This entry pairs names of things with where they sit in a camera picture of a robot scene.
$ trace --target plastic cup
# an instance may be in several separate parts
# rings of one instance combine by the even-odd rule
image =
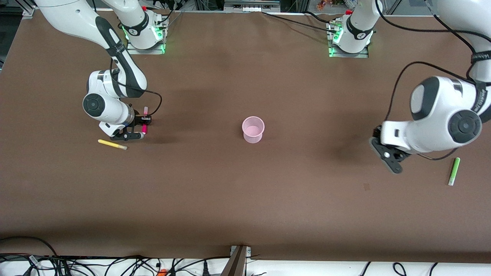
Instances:
[[[264,122],[256,116],[248,117],[242,122],[242,131],[244,139],[249,143],[257,143],[263,137]]]

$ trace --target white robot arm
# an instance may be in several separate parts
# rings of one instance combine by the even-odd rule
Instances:
[[[140,118],[119,98],[140,97],[147,88],[147,80],[109,22],[98,16],[85,0],[36,0],[36,4],[54,28],[99,44],[118,67],[112,72],[102,70],[90,74],[83,99],[85,112],[101,121],[99,127],[111,139],[143,138],[142,133],[125,133],[126,127],[139,123]]]
[[[137,0],[103,0],[118,16],[129,42],[138,49],[149,49],[163,39],[162,15],[143,10]]]
[[[373,27],[380,14],[375,6],[375,0],[358,0],[358,6],[352,14],[343,15],[337,21],[341,21],[342,29],[334,39],[334,43],[347,53],[359,53],[370,43],[373,35]]]
[[[491,3],[486,0],[439,2],[440,18],[454,29],[491,37]],[[482,124],[491,119],[491,43],[465,35],[476,54],[470,72],[474,83],[446,77],[430,77],[412,92],[413,121],[385,121],[374,132],[370,145],[394,173],[402,172],[399,162],[410,154],[443,151],[467,145],[477,139]]]

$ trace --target black cable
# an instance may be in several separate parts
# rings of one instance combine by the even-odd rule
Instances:
[[[83,275],[85,275],[85,276],[90,276],[89,274],[87,274],[87,273],[85,273],[85,272],[82,272],[82,271],[80,271],[80,270],[78,270],[78,269],[74,269],[74,268],[72,268],[71,270],[76,271],[76,272],[79,272],[79,273],[82,273],[82,274],[83,274]]]
[[[167,19],[169,19],[170,15],[174,12],[174,9],[170,10],[169,14],[167,14],[167,17],[165,19],[162,19],[161,21],[157,21],[157,24],[165,22]]]
[[[410,30],[410,31],[417,31],[417,32],[451,32],[447,29],[414,29],[414,28],[408,28],[408,27],[404,27],[404,26],[401,26],[401,25],[398,25],[396,23],[393,23],[391,21],[389,21],[381,12],[380,10],[380,7],[379,7],[379,3],[377,1],[375,1],[375,6],[377,7],[377,10],[380,14],[380,17],[385,21],[387,22],[389,25],[391,26],[394,26],[396,28],[400,28],[400,29],[403,29],[403,30]],[[491,38],[483,35],[483,34],[480,34],[478,32],[474,32],[474,31],[468,31],[468,30],[453,30],[454,32],[457,32],[457,33],[467,33],[467,34],[472,34],[472,35],[476,35],[476,36],[479,36],[481,38],[484,38],[486,40],[488,40],[489,42],[491,42]]]
[[[372,263],[372,262],[368,262],[368,263],[365,265],[365,268],[363,269],[363,272],[360,274],[360,276],[365,276],[365,273],[367,272],[368,266],[369,266],[371,263]]]
[[[472,54],[475,54],[476,53],[476,50],[474,49],[474,47],[467,41],[465,40],[463,37],[461,37],[457,32],[455,32],[452,28],[450,28],[447,24],[445,24],[445,22],[443,22],[440,18],[438,18],[438,16],[436,16],[436,14],[433,12],[433,10],[431,9],[430,7],[430,4],[428,3],[427,0],[424,0],[426,6],[428,7],[428,9],[430,10],[431,14],[433,14],[433,17],[442,25],[444,26],[447,30],[449,30],[454,36],[456,36],[458,39],[460,39],[462,42],[464,42],[464,44],[467,45],[467,47],[469,47],[469,49],[471,50]]]
[[[386,121],[386,120],[389,118],[390,112],[392,111],[392,105],[393,105],[393,102],[394,102],[394,96],[395,96],[395,93],[396,93],[397,85],[399,84],[399,81],[400,81],[400,79],[401,79],[402,75],[404,74],[404,72],[405,72],[405,71],[406,71],[406,70],[407,70],[409,67],[411,67],[412,65],[415,65],[415,64],[423,64],[423,65],[427,65],[427,66],[430,66],[430,67],[432,67],[432,68],[435,68],[435,69],[437,69],[437,70],[439,70],[439,71],[441,71],[441,72],[443,72],[443,73],[449,74],[449,75],[451,75],[452,77],[457,78],[457,79],[459,79],[459,80],[462,80],[462,81],[464,81],[464,82],[470,83],[470,84],[472,84],[472,85],[474,85],[474,84],[475,84],[473,81],[467,80],[466,78],[464,78],[464,77],[462,77],[462,76],[459,76],[459,75],[457,75],[457,74],[455,74],[455,73],[453,73],[453,72],[450,72],[450,71],[448,71],[448,70],[446,70],[446,69],[443,69],[443,68],[441,68],[441,67],[439,67],[439,66],[437,66],[437,65],[431,64],[431,63],[429,63],[429,62],[425,62],[425,61],[413,61],[413,62],[409,63],[408,65],[406,65],[406,66],[405,66],[405,67],[402,69],[402,71],[399,73],[399,76],[397,77],[396,83],[394,84],[394,89],[392,90],[392,95],[391,95],[391,97],[390,97],[390,104],[389,104],[389,108],[388,108],[388,111],[387,111],[387,115],[385,116],[384,121]]]
[[[317,27],[317,26],[313,26],[313,25],[305,24],[305,23],[302,23],[302,22],[298,22],[298,21],[295,21],[295,20],[288,19],[288,18],[279,17],[279,16],[276,16],[276,15],[274,15],[274,14],[269,14],[269,13],[266,13],[266,12],[264,12],[264,11],[262,11],[262,13],[263,13],[263,14],[266,14],[266,15],[268,15],[268,16],[274,17],[274,18],[278,18],[278,19],[282,19],[282,20],[289,21],[289,22],[297,23],[297,24],[300,24],[300,25],[304,25],[304,26],[307,26],[307,27],[314,28],[314,29],[319,29],[319,30],[327,31],[327,32],[330,32],[330,33],[336,33],[336,31],[331,30],[331,29],[326,29],[326,28],[321,28],[321,27]]]
[[[213,260],[213,259],[227,259],[227,258],[230,258],[230,256],[219,256],[219,257],[211,257],[211,258],[205,258],[205,259],[201,259],[201,260],[198,260],[198,261],[195,261],[195,262],[192,262],[190,264],[187,264],[183,267],[180,267],[176,270],[176,272],[179,272],[185,268],[188,268],[192,265],[195,265],[195,264],[199,264],[200,262],[204,262],[204,261],[208,261],[208,260]]]
[[[421,153],[418,153],[418,156],[421,156],[424,159],[428,159],[428,160],[431,160],[431,161],[439,161],[439,160],[443,160],[443,159],[449,157],[450,155],[452,155],[456,151],[457,151],[457,148],[454,148],[453,150],[451,150],[449,153],[445,154],[444,156],[437,157],[437,158],[429,157],[428,155],[424,155],[424,154],[421,154]]]
[[[435,266],[437,265],[438,263],[434,263],[431,268],[430,268],[430,274],[428,276],[432,276],[433,274],[433,269],[435,269]]]
[[[162,95],[160,95],[157,92],[153,92],[153,91],[150,91],[150,90],[147,90],[147,89],[135,88],[135,87],[131,87],[129,85],[122,84],[122,83],[118,82],[118,80],[115,79],[114,78],[114,75],[112,74],[112,58],[111,58],[111,63],[109,64],[109,74],[111,75],[112,80],[115,81],[119,85],[122,85],[122,86],[128,87],[128,88],[131,88],[131,89],[134,89],[134,90],[138,90],[138,91],[141,91],[141,92],[148,92],[148,93],[151,93],[151,94],[155,94],[155,95],[157,95],[160,98],[159,105],[157,106],[157,108],[153,112],[151,112],[151,113],[149,113],[147,115],[141,115],[141,116],[152,116],[153,114],[155,114],[155,112],[157,112],[159,110],[160,105],[162,105]]]
[[[324,20],[324,19],[318,17],[317,15],[315,15],[313,12],[310,12],[308,10],[306,10],[306,11],[304,11],[302,13],[304,13],[304,14],[310,14],[311,16],[313,16],[315,19],[319,20],[320,22],[329,23],[329,20]]]
[[[402,71],[399,73],[399,76],[397,76],[396,83],[394,84],[394,89],[392,90],[392,95],[390,96],[389,108],[387,110],[387,114],[385,115],[384,121],[387,121],[389,119],[389,115],[390,115],[390,112],[392,111],[392,106],[394,104],[394,96],[396,94],[397,85],[399,84],[399,81],[401,80],[402,75],[404,74],[404,72],[406,71],[406,69],[408,69],[409,67],[411,67],[412,65],[415,65],[415,64],[423,64],[423,65],[430,66],[430,67],[435,68],[435,69],[437,69],[437,70],[439,70],[441,72],[444,72],[444,73],[449,74],[449,75],[451,75],[451,76],[453,76],[455,78],[458,78],[458,79],[460,79],[460,80],[462,80],[464,82],[468,82],[468,83],[471,83],[472,84],[472,82],[470,80],[467,80],[467,79],[465,79],[462,76],[459,76],[459,75],[457,75],[457,74],[455,74],[453,72],[450,72],[450,71],[448,71],[446,69],[443,69],[443,68],[441,68],[439,66],[436,66],[434,64],[431,64],[431,63],[428,63],[428,62],[424,62],[424,61],[413,61],[413,62],[409,63],[408,65],[406,65],[402,69]],[[431,160],[431,161],[439,161],[439,160],[443,160],[443,159],[449,157],[456,150],[457,150],[457,148],[454,148],[454,149],[452,149],[452,151],[450,151],[449,153],[445,154],[444,156],[437,157],[437,158],[429,157],[429,156],[426,156],[424,154],[418,154],[418,156],[423,157],[423,158],[428,159],[428,160]]]
[[[401,274],[399,271],[397,271],[396,266],[399,265],[402,268],[402,271],[404,274]],[[395,273],[397,273],[399,276],[408,276],[406,274],[406,270],[404,269],[404,266],[401,263],[395,262],[392,264],[392,269],[394,270]]]
[[[6,237],[6,238],[3,238],[3,239],[0,239],[0,242],[7,241],[7,240],[15,240],[15,239],[27,239],[27,240],[40,241],[40,242],[42,242],[44,245],[46,245],[51,250],[51,252],[53,253],[53,255],[55,257],[59,257],[58,254],[56,253],[55,249],[47,241],[45,241],[43,239],[40,239],[40,238],[37,238],[37,237],[31,237],[31,236],[12,236],[12,237]],[[66,260],[63,260],[62,262],[63,262],[63,266],[65,267],[65,269],[68,269],[68,264],[66,263]]]
[[[185,272],[187,272],[187,273],[191,274],[192,276],[198,276],[198,275],[196,275],[196,274],[194,274],[194,273],[192,273],[191,271],[186,270],[186,269],[183,269],[183,270],[180,270],[180,271],[185,271]]]

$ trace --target table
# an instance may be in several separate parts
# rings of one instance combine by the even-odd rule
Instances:
[[[429,17],[393,20],[439,28]],[[381,20],[376,29],[369,58],[329,58],[322,31],[261,13],[185,13],[165,55],[134,56],[164,103],[147,137],[123,151],[97,143],[107,137],[82,109],[106,52],[36,12],[0,74],[0,236],[42,237],[60,255],[198,258],[244,243],[263,259],[490,262],[489,127],[455,154],[453,187],[451,158],[413,156],[393,175],[368,146],[407,63],[464,74],[470,52],[450,34]],[[431,75],[440,73],[407,72],[392,120],[410,119],[410,92]],[[258,144],[241,134],[251,115],[266,124]]]

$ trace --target yellow marker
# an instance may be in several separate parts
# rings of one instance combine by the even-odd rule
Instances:
[[[101,144],[108,145],[108,146],[111,146],[111,147],[120,148],[120,149],[124,149],[124,150],[127,150],[128,149],[127,146],[123,146],[123,145],[116,144],[116,143],[113,143],[113,142],[109,142],[109,141],[106,141],[106,140],[99,139],[97,141],[99,143],[101,143]]]

